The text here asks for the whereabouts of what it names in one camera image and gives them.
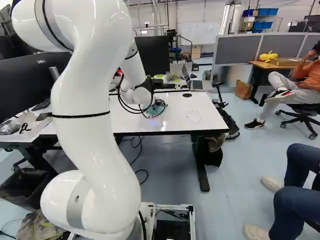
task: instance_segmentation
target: hand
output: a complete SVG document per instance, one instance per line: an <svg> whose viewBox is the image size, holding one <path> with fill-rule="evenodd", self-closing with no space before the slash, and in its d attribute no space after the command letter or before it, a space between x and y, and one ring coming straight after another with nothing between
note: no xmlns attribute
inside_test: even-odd
<svg viewBox="0 0 320 240"><path fill-rule="evenodd" d="M311 58L311 57L314 57L315 55L317 55L317 51L316 50L311 50L308 52L308 57Z"/></svg>
<svg viewBox="0 0 320 240"><path fill-rule="evenodd" d="M317 55L317 51L316 50L311 50L308 52L308 54L303 58L303 60L307 60L308 58L314 57L315 55Z"/></svg>
<svg viewBox="0 0 320 240"><path fill-rule="evenodd" d="M310 84L310 83L307 83L305 81L297 81L295 82L295 85L298 86L298 88L300 89L314 89L314 85L313 84Z"/></svg>

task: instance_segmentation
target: light gray pants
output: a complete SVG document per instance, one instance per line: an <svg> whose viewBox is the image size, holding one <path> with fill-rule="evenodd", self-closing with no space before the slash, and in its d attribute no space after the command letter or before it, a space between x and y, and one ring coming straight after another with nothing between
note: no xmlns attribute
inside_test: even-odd
<svg viewBox="0 0 320 240"><path fill-rule="evenodd" d="M291 89L295 95L289 99L281 98L277 103L265 103L259 117L261 120L266 120L267 117L271 116L279 104L320 104L320 92L298 88L293 81L276 71L269 74L268 80L274 89L285 87Z"/></svg>

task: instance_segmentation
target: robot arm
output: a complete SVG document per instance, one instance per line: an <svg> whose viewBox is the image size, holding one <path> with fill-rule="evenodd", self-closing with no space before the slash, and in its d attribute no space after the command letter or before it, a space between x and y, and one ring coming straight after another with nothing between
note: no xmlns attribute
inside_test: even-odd
<svg viewBox="0 0 320 240"><path fill-rule="evenodd" d="M126 57L133 42L127 6L123 0L22 0L13 9L12 24L36 49L73 51L52 88L51 107L59 142L78 170L63 172L46 186L44 215L90 239L126 239L141 190L111 129L109 83L119 66L129 77L123 83L131 91L128 99L150 101L149 91L135 87L146 78L139 53Z"/></svg>

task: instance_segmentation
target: dell monitor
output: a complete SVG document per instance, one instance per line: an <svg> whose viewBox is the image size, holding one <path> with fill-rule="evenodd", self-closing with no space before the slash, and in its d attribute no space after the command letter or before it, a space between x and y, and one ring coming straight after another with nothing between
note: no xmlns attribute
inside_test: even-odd
<svg viewBox="0 0 320 240"><path fill-rule="evenodd" d="M146 75L170 72L168 36L136 37L135 43Z"/></svg>
<svg viewBox="0 0 320 240"><path fill-rule="evenodd" d="M61 74L69 52L45 52L0 61L0 122L50 97L55 83L50 67Z"/></svg>

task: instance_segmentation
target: orange shirt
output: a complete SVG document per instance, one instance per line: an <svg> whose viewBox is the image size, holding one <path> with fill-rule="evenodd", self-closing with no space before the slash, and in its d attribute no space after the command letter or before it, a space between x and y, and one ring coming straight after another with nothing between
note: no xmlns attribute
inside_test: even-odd
<svg viewBox="0 0 320 240"><path fill-rule="evenodd" d="M320 60L317 59L308 66L303 66L302 63L294 69L292 74L294 79L303 79L308 77L304 82L320 87Z"/></svg>

